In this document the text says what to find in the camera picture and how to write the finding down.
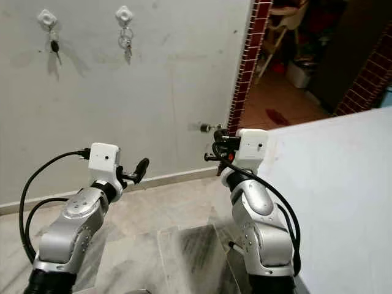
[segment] baseboard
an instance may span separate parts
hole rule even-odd
[[[146,179],[142,180],[141,183],[137,186],[129,186],[124,191],[124,193],[130,192],[133,190],[145,190],[145,189],[152,188],[152,187],[190,181],[193,179],[207,178],[210,176],[215,176],[216,172],[217,172],[217,167],[208,167],[208,168],[201,168],[199,170],[189,170],[189,171],[184,171],[181,173],[173,173],[170,175],[155,176],[152,178],[146,178]],[[38,202],[41,202],[44,199],[48,199],[48,198],[52,198],[52,197],[69,198],[70,196],[73,196],[76,193],[77,193],[77,191],[70,191],[70,192],[54,194],[54,195],[46,196],[46,197],[29,199],[29,200],[26,200],[24,203],[24,210],[25,211],[31,210],[33,207],[36,206],[36,204]],[[58,203],[56,203],[56,202],[48,203],[48,204],[45,204],[45,207],[55,206],[55,205],[58,205]],[[0,216],[2,216],[4,214],[17,213],[18,211],[19,211],[19,202],[11,202],[11,203],[6,203],[6,204],[0,205]]]

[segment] marble floor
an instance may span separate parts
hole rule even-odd
[[[35,248],[60,208],[42,208],[34,216]],[[129,192],[110,205],[73,290],[248,294],[241,256],[227,246],[238,236],[230,193],[219,178]],[[0,249],[0,293],[23,293],[31,265],[20,243],[17,214],[0,217]]]

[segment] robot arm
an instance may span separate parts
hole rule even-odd
[[[255,293],[292,293],[292,277],[299,270],[294,266],[299,260],[299,242],[292,240],[279,218],[282,207],[266,191],[265,184],[270,190],[271,185],[256,176],[265,155],[267,131],[241,129],[229,137],[219,129],[214,138],[214,156],[205,154],[205,159],[218,160],[225,167],[220,177],[231,191],[232,216],[241,230],[242,244],[231,243],[231,247],[243,254]]]
[[[124,179],[135,184],[141,181],[148,164],[149,160],[143,159],[134,173],[123,173],[117,146],[92,144],[91,183],[67,201],[42,236],[25,294],[71,293],[90,240],[102,226],[109,204],[122,196],[127,187]]]

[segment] red object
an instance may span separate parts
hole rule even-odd
[[[276,111],[275,109],[269,109],[267,108],[265,110],[267,112],[268,117],[276,124],[282,124],[283,126],[289,126],[290,123],[285,117],[282,115],[282,113]]]
[[[271,66],[271,69],[278,74],[284,74],[286,72],[286,68],[283,63],[276,63]]]

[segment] door frame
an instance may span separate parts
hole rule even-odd
[[[249,97],[252,79],[256,70],[258,54],[264,39],[265,28],[270,16],[272,0],[253,0],[248,18],[235,89],[230,106],[227,128],[234,135],[239,128],[239,121],[244,110],[244,103]]]

